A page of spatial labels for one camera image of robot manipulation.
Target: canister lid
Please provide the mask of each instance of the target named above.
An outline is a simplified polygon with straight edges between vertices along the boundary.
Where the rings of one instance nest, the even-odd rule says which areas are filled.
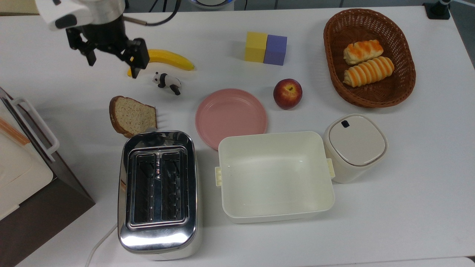
[[[369,165],[386,151],[384,135],[360,115],[338,121],[329,131],[329,140],[339,156],[354,166]]]

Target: metal stand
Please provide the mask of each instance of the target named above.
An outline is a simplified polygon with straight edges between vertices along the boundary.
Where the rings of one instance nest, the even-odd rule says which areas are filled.
[[[424,3],[429,19],[449,19],[450,2],[452,0],[439,0],[437,3]]]

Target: apple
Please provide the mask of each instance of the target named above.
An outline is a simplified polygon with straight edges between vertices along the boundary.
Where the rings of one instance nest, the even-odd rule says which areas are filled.
[[[302,87],[294,79],[284,79],[274,88],[274,100],[283,109],[295,107],[302,99]]]

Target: panda figurine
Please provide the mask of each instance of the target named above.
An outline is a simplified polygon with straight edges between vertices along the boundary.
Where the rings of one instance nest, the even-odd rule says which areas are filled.
[[[155,72],[155,76],[153,77],[153,82],[158,84],[158,87],[160,88],[170,87],[170,89],[176,95],[180,95],[180,91],[178,90],[178,88],[181,87],[181,83],[175,77],[172,77],[166,73],[158,74],[158,72]]]

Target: pastry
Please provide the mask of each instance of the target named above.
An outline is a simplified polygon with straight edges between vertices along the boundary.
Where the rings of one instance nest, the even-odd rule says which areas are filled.
[[[345,70],[343,82],[351,87],[363,86],[391,76],[394,64],[387,57],[377,57]]]
[[[356,65],[368,59],[381,56],[383,47],[378,40],[362,41],[349,44],[343,50],[343,58],[348,65]]]

